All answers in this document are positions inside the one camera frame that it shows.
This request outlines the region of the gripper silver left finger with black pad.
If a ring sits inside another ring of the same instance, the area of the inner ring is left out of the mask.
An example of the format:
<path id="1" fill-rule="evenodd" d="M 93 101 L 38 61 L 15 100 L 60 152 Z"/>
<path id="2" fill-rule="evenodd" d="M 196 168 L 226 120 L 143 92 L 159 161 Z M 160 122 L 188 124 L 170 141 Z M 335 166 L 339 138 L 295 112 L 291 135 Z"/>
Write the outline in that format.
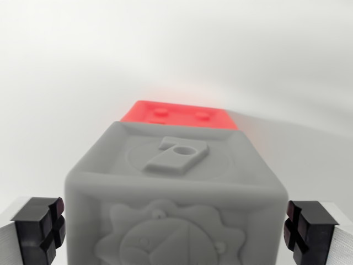
<path id="1" fill-rule="evenodd" d="M 1 213 L 1 264 L 51 264 L 64 242 L 60 197 L 19 197 Z"/>

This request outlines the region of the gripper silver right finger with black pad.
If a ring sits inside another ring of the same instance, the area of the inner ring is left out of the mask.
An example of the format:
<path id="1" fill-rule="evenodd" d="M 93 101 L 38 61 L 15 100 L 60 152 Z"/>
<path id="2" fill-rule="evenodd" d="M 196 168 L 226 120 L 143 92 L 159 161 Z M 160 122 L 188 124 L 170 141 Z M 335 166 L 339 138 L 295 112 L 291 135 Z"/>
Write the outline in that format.
<path id="1" fill-rule="evenodd" d="M 352 220 L 334 203 L 293 201 L 284 240 L 296 264 L 352 264 Z"/>

